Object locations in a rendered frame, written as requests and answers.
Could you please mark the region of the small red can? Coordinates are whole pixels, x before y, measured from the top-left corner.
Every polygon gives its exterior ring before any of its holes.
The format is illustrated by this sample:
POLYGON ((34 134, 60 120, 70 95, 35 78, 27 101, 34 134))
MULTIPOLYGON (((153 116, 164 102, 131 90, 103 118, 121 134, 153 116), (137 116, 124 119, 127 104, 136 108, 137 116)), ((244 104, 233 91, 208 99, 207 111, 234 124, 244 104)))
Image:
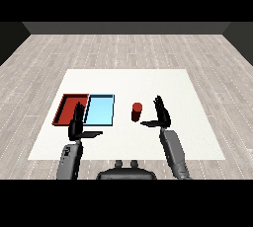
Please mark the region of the small red can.
POLYGON ((139 121, 141 112, 142 112, 142 104, 141 103, 134 103, 132 105, 131 120, 134 122, 139 121))

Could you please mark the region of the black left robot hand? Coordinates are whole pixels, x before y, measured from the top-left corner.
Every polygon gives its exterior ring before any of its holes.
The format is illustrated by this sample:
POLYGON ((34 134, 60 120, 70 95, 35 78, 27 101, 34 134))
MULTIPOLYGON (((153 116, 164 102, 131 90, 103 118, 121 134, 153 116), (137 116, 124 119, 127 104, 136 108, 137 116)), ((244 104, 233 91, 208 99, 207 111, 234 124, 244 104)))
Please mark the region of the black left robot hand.
POLYGON ((95 138, 102 134, 102 131, 83 130, 84 106, 78 102, 74 108, 73 119, 68 125, 68 138, 70 141, 80 140, 81 138, 95 138))

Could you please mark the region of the light blue shallow open box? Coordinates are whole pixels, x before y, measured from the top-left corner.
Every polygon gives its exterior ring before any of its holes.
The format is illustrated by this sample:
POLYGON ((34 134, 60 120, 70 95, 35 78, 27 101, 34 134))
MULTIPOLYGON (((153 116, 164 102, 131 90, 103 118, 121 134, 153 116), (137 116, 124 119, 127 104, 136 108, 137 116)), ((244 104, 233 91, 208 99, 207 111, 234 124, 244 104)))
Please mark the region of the light blue shallow open box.
POLYGON ((115 96, 113 94, 92 94, 83 116, 85 126, 112 126, 115 96))

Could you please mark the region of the dark grey robot body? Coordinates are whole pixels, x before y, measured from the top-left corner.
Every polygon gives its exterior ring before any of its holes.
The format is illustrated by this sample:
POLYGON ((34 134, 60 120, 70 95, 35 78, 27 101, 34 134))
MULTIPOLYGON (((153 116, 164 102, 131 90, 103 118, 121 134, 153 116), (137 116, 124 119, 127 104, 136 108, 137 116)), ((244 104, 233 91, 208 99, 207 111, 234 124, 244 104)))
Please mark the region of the dark grey robot body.
POLYGON ((140 169, 136 160, 130 161, 130 167, 124 168, 123 161, 117 160, 115 167, 100 172, 97 180, 156 180, 153 172, 140 169))

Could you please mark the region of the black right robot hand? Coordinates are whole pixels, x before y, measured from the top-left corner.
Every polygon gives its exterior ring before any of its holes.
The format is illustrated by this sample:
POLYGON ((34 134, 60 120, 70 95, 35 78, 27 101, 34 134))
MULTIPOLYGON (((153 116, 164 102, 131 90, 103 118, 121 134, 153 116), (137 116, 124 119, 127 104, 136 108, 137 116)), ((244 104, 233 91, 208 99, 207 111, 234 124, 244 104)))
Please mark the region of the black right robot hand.
POLYGON ((162 128, 167 128, 171 126, 171 117, 167 109, 164 107, 163 100, 160 96, 157 96, 153 101, 157 113, 157 120, 142 121, 142 125, 148 127, 160 126, 162 128))

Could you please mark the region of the red shallow open box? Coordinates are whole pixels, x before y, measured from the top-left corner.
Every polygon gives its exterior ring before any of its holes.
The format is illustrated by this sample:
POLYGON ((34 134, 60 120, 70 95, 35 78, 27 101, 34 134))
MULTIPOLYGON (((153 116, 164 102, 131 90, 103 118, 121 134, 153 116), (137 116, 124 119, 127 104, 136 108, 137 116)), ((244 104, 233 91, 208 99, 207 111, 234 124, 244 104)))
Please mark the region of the red shallow open box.
POLYGON ((76 104, 80 103, 83 107, 86 107, 88 97, 88 94, 64 94, 55 113, 52 125, 68 126, 69 122, 73 119, 76 104))

